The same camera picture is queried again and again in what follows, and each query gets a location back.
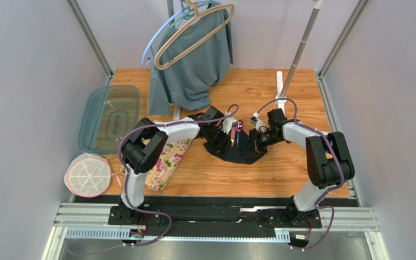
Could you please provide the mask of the iridescent spoon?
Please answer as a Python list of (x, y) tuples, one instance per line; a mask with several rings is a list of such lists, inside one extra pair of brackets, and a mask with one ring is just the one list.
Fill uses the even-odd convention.
[(239, 143), (239, 139), (240, 139), (240, 134), (243, 130), (243, 121), (239, 120), (236, 126), (236, 145), (238, 145)]

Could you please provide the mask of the black paper napkin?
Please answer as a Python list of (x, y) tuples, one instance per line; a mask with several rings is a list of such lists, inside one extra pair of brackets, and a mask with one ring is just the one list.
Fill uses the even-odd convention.
[(267, 152), (255, 152), (252, 145), (252, 140), (249, 137), (249, 134), (246, 134), (245, 131), (240, 133), (240, 139), (238, 145), (231, 147), (231, 144), (228, 146), (226, 153), (210, 153), (211, 155), (230, 163), (236, 164), (254, 164), (260, 158), (265, 156)]

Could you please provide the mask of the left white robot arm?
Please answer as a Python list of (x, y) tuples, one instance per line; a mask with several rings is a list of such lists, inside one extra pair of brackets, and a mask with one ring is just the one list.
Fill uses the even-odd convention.
[(146, 178), (157, 164), (166, 145), (185, 139), (204, 138), (220, 144), (238, 122), (233, 113), (221, 113), (210, 107), (205, 113), (187, 116), (170, 122), (141, 119), (122, 138), (118, 158), (125, 169), (125, 182), (120, 202), (110, 210), (110, 225), (136, 225), (152, 211), (141, 209), (145, 201)]

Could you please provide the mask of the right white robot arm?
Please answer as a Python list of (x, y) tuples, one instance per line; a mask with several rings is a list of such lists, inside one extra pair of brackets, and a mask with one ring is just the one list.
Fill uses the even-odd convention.
[(279, 108), (268, 112), (268, 126), (258, 113), (251, 121), (255, 125), (250, 131), (255, 154), (266, 154), (268, 146), (281, 141), (298, 144), (306, 151), (308, 181), (286, 207), (285, 219), (290, 225), (306, 223), (327, 194), (354, 178), (355, 168), (343, 133), (321, 132), (287, 119)]

